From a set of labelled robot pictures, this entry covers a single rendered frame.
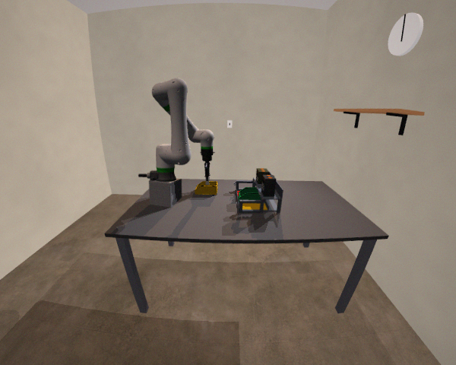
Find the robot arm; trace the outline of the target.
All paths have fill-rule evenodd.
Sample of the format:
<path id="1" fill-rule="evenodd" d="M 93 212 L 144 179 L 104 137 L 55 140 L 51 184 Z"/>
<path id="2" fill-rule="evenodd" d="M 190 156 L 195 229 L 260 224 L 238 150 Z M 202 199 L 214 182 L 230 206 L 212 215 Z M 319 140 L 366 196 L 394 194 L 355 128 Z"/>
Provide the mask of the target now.
<path id="1" fill-rule="evenodd" d="M 184 165 L 191 159 L 189 141 L 201 142 L 201 156 L 213 155 L 214 134 L 210 130 L 198 130 L 190 118 L 186 117 L 188 86 L 181 78 L 160 82 L 153 86 L 154 99 L 170 114 L 171 144 L 156 147 L 157 172 L 138 174 L 150 181 L 175 181 L 175 164 Z"/>

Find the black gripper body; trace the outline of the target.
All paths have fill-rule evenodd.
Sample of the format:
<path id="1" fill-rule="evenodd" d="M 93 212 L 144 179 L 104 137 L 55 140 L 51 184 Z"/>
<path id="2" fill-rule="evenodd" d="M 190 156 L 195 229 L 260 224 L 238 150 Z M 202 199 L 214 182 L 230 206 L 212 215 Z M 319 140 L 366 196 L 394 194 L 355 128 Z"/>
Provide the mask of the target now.
<path id="1" fill-rule="evenodd" d="M 202 156 L 202 160 L 205 161 L 205 166 L 206 166 L 206 163 L 207 163 L 207 162 L 209 163 L 209 161 L 212 161 L 212 156 L 210 156 L 210 157 L 204 157 L 204 156 Z M 208 165 L 208 163 L 207 163 L 207 165 Z"/>

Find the yellow bin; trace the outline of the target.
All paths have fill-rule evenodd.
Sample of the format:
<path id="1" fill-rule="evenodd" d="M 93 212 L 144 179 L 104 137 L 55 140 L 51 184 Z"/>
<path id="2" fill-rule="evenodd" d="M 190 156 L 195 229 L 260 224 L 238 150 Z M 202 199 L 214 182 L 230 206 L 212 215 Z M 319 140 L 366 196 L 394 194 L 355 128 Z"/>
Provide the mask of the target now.
<path id="1" fill-rule="evenodd" d="M 196 195 L 216 195 L 217 194 L 217 181 L 209 181 L 206 185 L 205 181 L 199 183 L 195 189 Z"/>

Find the green bin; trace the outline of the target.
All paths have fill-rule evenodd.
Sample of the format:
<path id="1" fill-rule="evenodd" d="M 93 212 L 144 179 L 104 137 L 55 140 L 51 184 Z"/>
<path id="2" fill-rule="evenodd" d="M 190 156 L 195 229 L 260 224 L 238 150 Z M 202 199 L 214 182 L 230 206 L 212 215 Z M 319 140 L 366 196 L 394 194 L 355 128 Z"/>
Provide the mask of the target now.
<path id="1" fill-rule="evenodd" d="M 245 187 L 239 191 L 239 200 L 261 200 L 256 187 Z"/>

